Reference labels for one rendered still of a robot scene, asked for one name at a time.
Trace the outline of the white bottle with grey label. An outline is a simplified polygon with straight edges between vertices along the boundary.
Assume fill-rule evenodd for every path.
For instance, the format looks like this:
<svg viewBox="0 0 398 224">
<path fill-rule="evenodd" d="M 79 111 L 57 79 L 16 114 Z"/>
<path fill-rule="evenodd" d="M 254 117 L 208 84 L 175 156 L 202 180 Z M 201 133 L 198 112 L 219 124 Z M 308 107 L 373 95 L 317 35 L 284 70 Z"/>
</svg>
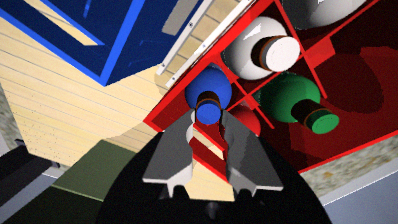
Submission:
<svg viewBox="0 0 398 224">
<path fill-rule="evenodd" d="M 366 0 L 279 0 L 294 31 L 337 22 Z"/>
<path fill-rule="evenodd" d="M 277 35 L 277 36 L 276 36 Z M 288 37 L 284 27 L 270 17 L 255 18 L 230 43 L 220 57 L 237 77 L 257 80 L 272 72 L 290 68 L 300 53 L 298 41 Z"/>
</svg>

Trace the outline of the red crate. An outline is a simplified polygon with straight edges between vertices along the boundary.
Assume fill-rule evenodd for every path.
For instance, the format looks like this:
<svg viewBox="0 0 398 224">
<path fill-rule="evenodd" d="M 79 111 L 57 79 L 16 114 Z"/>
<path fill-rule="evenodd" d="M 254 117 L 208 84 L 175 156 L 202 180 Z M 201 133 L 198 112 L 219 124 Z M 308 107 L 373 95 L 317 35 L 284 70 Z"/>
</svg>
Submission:
<svg viewBox="0 0 398 224">
<path fill-rule="evenodd" d="M 212 62 L 223 70 L 232 87 L 225 110 L 245 99 L 260 122 L 259 136 L 299 174 L 398 134 L 398 0 L 366 0 L 344 19 L 299 31 L 294 31 L 279 0 L 252 0 L 242 14 L 178 78 L 144 123 L 162 132 L 189 111 L 184 89 Z M 319 104 L 339 117 L 339 124 L 332 131 L 316 134 L 299 122 L 277 121 L 255 101 L 251 94 L 283 71 L 245 80 L 233 74 L 221 60 L 220 53 L 261 16 L 277 20 L 287 36 L 298 41 L 299 56 L 286 71 L 317 85 L 321 94 Z M 193 158 L 228 182 L 228 145 L 219 135 L 217 122 L 206 125 L 196 115 L 193 127 L 222 151 L 223 160 L 194 136 L 189 141 Z"/>
</svg>

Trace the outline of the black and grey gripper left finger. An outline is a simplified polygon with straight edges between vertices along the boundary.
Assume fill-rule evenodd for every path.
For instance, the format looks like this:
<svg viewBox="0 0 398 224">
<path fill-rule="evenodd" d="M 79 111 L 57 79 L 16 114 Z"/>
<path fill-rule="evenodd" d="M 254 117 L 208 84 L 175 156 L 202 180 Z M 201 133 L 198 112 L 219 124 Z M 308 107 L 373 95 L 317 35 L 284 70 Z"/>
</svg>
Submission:
<svg viewBox="0 0 398 224">
<path fill-rule="evenodd" d="M 145 205 L 172 197 L 175 185 L 185 186 L 192 179 L 189 141 L 195 122 L 196 108 L 192 107 L 126 164 L 110 187 L 95 224 L 122 224 Z"/>
</svg>

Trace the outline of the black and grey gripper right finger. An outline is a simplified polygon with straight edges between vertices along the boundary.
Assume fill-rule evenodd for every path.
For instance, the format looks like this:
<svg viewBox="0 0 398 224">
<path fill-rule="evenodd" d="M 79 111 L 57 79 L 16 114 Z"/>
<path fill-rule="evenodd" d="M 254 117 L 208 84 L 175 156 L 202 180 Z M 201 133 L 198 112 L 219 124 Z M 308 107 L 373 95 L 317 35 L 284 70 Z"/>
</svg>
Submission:
<svg viewBox="0 0 398 224">
<path fill-rule="evenodd" d="M 248 189 L 253 203 L 271 207 L 296 224 L 332 224 L 308 183 L 263 137 L 224 108 L 220 123 L 228 143 L 225 170 L 234 201 L 240 189 Z"/>
</svg>

